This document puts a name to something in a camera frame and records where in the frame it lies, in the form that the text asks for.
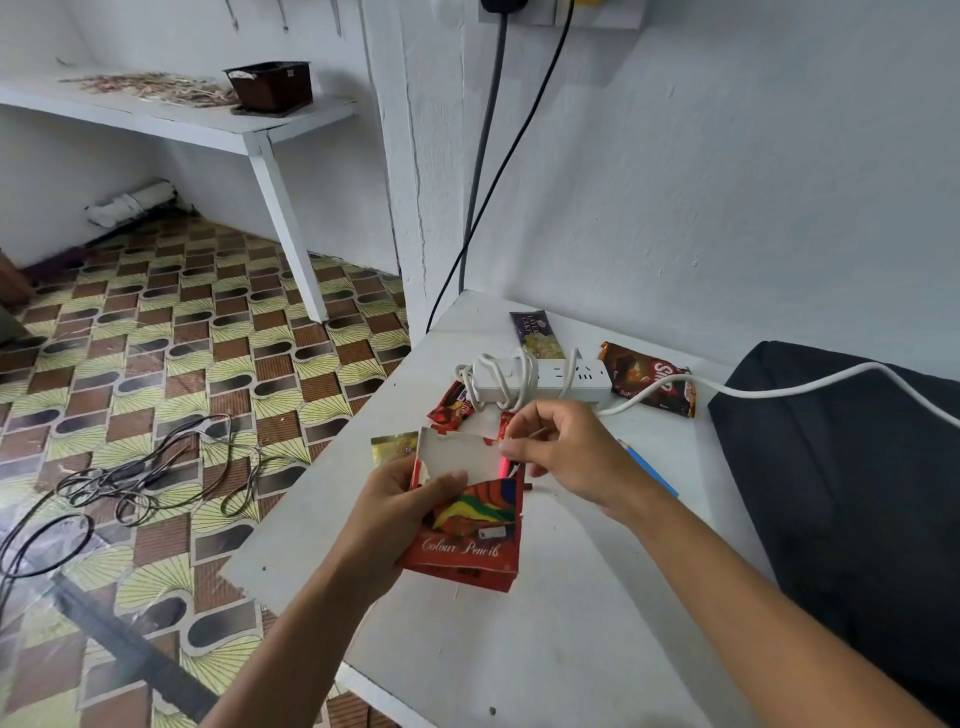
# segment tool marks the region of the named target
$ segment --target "table top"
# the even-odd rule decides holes
[[[328,553],[372,469],[371,437],[425,424],[454,366],[517,348],[510,311],[465,292],[271,511],[222,575],[282,611]],[[730,367],[549,313],[566,351],[611,340],[723,381]],[[683,502],[772,578],[706,404],[693,420],[636,406],[604,419]],[[495,436],[495,407],[462,430]],[[744,726],[744,698],[624,527],[550,476],[524,498],[509,594],[405,572],[367,613],[338,681],[404,726]],[[492,716],[490,708],[495,708]]]
[[[123,71],[63,68],[57,73],[0,77],[0,104],[47,111],[237,154],[249,152],[248,141],[258,132],[268,132],[271,141],[276,142],[355,113],[355,102],[339,96],[315,97],[313,104],[275,119],[233,114],[229,107],[193,109],[146,101],[123,91],[91,93],[79,84],[62,83],[64,79],[119,72]]]

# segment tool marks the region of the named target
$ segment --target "tangled black wire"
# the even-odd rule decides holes
[[[228,422],[227,434],[223,437],[213,437],[200,429],[201,425],[207,422],[215,423],[222,420]],[[197,442],[194,442],[192,439],[194,434],[197,435]],[[234,442],[234,434],[233,419],[230,415],[206,415],[175,427],[167,433],[156,448],[143,457],[112,468],[86,468],[85,470],[67,475],[53,490],[48,491],[34,503],[30,510],[11,528],[4,537],[4,540],[0,542],[0,625],[3,624],[7,601],[10,598],[16,581],[50,573],[68,564],[84,551],[90,539],[93,538],[95,528],[94,520],[86,513],[78,511],[77,513],[62,514],[44,523],[19,546],[14,548],[14,542],[24,527],[47,501],[52,497],[62,497],[71,506],[80,509],[98,500],[109,498],[116,501],[114,515],[117,521],[120,522],[121,525],[133,528],[147,521],[157,511],[180,509],[198,500],[203,500],[209,496],[209,494],[215,492],[228,475],[229,464],[232,461],[231,456],[234,448],[237,447]],[[171,450],[184,440],[189,440],[189,442],[183,444],[180,449],[173,454],[170,454]],[[224,467],[213,483],[203,487],[199,493],[177,503],[162,503],[157,494],[148,492],[147,489],[157,483],[167,471],[177,464],[178,458],[185,452],[197,448],[197,456],[202,457],[203,455],[199,452],[199,443],[227,446],[227,457]],[[254,497],[253,484],[268,462],[274,460],[301,462],[287,455],[264,455],[260,446],[257,445],[245,447],[249,447],[250,455],[256,454],[255,463],[251,462],[247,479],[231,490],[220,504],[221,513],[229,518],[239,516],[251,504]],[[243,496],[240,499],[239,506],[231,508],[230,504],[236,497],[240,496],[240,494],[243,494]],[[77,545],[70,549],[65,556],[62,556],[52,563],[36,566],[35,558],[29,557],[31,548],[39,541],[43,534],[61,523],[71,520],[77,520],[83,525],[83,534]]]

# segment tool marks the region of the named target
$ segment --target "white label on box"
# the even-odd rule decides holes
[[[477,531],[481,539],[504,539],[507,537],[507,526],[498,525],[493,528],[481,528]]]

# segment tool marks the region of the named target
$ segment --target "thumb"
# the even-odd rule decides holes
[[[467,471],[454,471],[438,475],[427,480],[419,488],[407,493],[407,502],[410,508],[416,511],[417,518],[434,506],[453,500],[467,488]]]
[[[517,438],[504,440],[500,443],[500,454],[508,460],[519,463],[535,463],[550,470],[550,459],[556,443]]]

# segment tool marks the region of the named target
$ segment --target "person's right hand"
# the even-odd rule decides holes
[[[533,463],[533,477],[550,472],[568,491],[621,522],[630,496],[654,482],[581,401],[532,401],[516,413],[504,438],[504,457]]]

